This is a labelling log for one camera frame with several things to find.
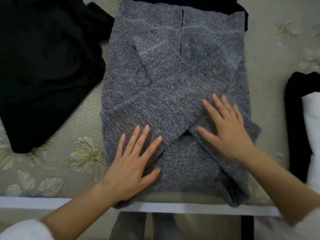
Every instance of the gray knit sweater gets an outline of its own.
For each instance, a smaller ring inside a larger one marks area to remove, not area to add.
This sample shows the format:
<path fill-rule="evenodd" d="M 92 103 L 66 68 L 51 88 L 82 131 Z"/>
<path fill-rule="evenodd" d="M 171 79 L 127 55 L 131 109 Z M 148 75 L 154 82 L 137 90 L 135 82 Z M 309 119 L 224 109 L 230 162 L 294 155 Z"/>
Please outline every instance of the gray knit sweater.
<path fill-rule="evenodd" d="M 238 206 L 247 195 L 246 171 L 222 158 L 198 135 L 215 131 L 202 99 L 226 94 L 236 103 L 255 141 L 244 59 L 244 14 L 123 0 L 111 33 L 102 90 L 107 163 L 123 133 L 149 125 L 150 145 L 162 143 L 146 173 L 161 167 L 150 190 L 221 196 Z"/>

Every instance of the fingers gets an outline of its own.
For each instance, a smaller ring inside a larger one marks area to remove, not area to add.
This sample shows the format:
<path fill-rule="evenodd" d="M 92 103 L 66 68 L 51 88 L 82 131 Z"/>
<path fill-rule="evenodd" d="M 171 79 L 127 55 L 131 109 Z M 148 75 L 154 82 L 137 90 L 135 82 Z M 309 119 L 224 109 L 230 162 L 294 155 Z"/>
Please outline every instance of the fingers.
<path fill-rule="evenodd" d="M 152 144 L 146 149 L 146 151 L 142 154 L 140 157 L 142 164 L 145 166 L 147 162 L 149 161 L 152 154 L 156 151 L 157 147 L 160 145 L 162 141 L 162 137 L 159 136 L 157 139 L 155 139 Z"/>
<path fill-rule="evenodd" d="M 220 138 L 218 136 L 216 136 L 213 133 L 207 131 L 202 126 L 198 126 L 197 127 L 197 131 L 203 137 L 203 139 L 205 139 L 206 141 L 208 141 L 209 143 L 214 145 L 216 148 L 219 148 Z"/>
<path fill-rule="evenodd" d="M 215 122 L 215 124 L 218 124 L 223 121 L 223 118 L 221 117 L 219 112 L 214 107 L 212 107 L 212 105 L 207 100 L 203 100 L 203 105 L 210 114 L 211 119 Z"/>
<path fill-rule="evenodd" d="M 226 107 L 226 109 L 229 111 L 231 118 L 236 119 L 236 113 L 234 111 L 234 109 L 231 107 L 231 105 L 229 104 L 226 95 L 223 95 L 221 97 L 221 101 L 223 103 L 223 105 Z"/>
<path fill-rule="evenodd" d="M 160 171 L 160 168 L 157 168 L 154 169 L 150 174 L 144 176 L 139 182 L 139 191 L 143 190 L 144 188 L 152 184 L 154 181 L 156 181 L 160 174 Z"/>
<path fill-rule="evenodd" d="M 134 144 L 135 144 L 135 142 L 136 142 L 136 140 L 138 138 L 139 132 L 140 132 L 140 126 L 137 125 L 136 128 L 133 131 L 133 134 L 132 134 L 132 136 L 130 138 L 130 141 L 128 142 L 128 145 L 127 145 L 123 155 L 128 156 L 132 152 Z"/>
<path fill-rule="evenodd" d="M 119 140 L 119 145 L 117 148 L 117 152 L 115 154 L 115 159 L 120 158 L 122 156 L 122 150 L 123 150 L 123 145 L 125 143 L 126 135 L 122 134 L 120 140 Z"/>
<path fill-rule="evenodd" d="M 233 106 L 233 109 L 234 109 L 235 114 L 237 115 L 238 121 L 240 122 L 240 124 L 243 125 L 243 124 L 244 124 L 244 122 L 243 122 L 243 117 L 242 117 L 242 114 L 240 113 L 237 105 L 234 105 L 234 106 Z"/>
<path fill-rule="evenodd" d="M 226 108 L 226 106 L 220 101 L 220 99 L 218 98 L 217 95 L 213 94 L 212 95 L 212 99 L 214 101 L 214 103 L 216 104 L 217 108 L 219 109 L 219 112 L 222 115 L 222 118 L 227 119 L 230 118 L 230 113 L 228 111 L 228 109 Z"/>
<path fill-rule="evenodd" d="M 140 138 L 138 139 L 136 145 L 134 146 L 134 149 L 132 151 L 133 154 L 140 155 L 140 152 L 142 150 L 143 144 L 146 141 L 146 137 L 149 133 L 149 125 L 146 125 L 146 127 L 143 129 L 142 134 Z"/>

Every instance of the person's leg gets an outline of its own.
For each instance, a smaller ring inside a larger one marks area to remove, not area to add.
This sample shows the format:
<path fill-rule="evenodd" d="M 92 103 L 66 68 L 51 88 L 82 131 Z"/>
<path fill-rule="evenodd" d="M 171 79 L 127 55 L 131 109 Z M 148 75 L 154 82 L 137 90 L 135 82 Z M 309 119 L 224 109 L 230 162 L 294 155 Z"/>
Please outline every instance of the person's leg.
<path fill-rule="evenodd" d="M 146 212 L 121 211 L 109 240 L 143 240 L 146 217 Z"/>
<path fill-rule="evenodd" d="M 182 240 L 173 213 L 152 213 L 153 240 Z"/>

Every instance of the folded black clothing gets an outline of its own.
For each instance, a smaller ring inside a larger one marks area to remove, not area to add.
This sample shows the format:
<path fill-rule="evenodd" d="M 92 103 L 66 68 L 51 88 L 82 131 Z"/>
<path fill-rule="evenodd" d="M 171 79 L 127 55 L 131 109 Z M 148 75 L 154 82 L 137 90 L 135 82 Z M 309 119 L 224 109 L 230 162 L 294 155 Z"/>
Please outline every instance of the folded black clothing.
<path fill-rule="evenodd" d="M 290 172 L 306 183 L 310 157 L 310 148 L 304 117 L 302 97 L 320 92 L 320 74 L 294 72 L 289 78 L 284 92 L 285 115 L 290 153 Z"/>
<path fill-rule="evenodd" d="M 247 11 L 237 3 L 237 0 L 133 0 L 148 3 L 167 3 L 170 5 L 186 6 L 196 8 L 202 11 L 215 11 L 227 15 L 235 12 L 244 12 L 245 25 L 244 28 L 248 30 L 248 16 Z"/>
<path fill-rule="evenodd" d="M 0 0 L 0 118 L 12 150 L 28 153 L 103 78 L 100 41 L 114 18 L 82 0 Z"/>

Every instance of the hand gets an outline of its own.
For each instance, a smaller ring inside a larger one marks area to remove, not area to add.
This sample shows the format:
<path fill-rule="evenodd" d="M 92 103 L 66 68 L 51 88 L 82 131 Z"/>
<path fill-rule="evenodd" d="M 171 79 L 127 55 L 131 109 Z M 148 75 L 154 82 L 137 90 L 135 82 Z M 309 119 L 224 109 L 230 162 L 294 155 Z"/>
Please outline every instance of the hand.
<path fill-rule="evenodd" d="M 160 136 L 154 140 L 140 156 L 142 146 L 149 133 L 149 126 L 146 125 L 137 143 L 135 143 L 139 132 L 140 126 L 137 126 L 124 153 L 123 146 L 126 136 L 125 134 L 122 135 L 115 159 L 102 181 L 102 183 L 109 187 L 110 193 L 115 196 L 115 203 L 135 196 L 148 185 L 152 184 L 160 174 L 160 169 L 155 169 L 150 174 L 142 177 L 147 162 L 161 143 L 162 138 Z"/>
<path fill-rule="evenodd" d="M 203 100 L 203 104 L 217 127 L 218 135 L 201 126 L 197 130 L 223 156 L 241 161 L 255 148 L 245 130 L 242 115 L 236 105 L 231 107 L 225 95 L 221 98 L 222 102 L 215 94 L 212 98 L 220 113 L 208 101 Z"/>

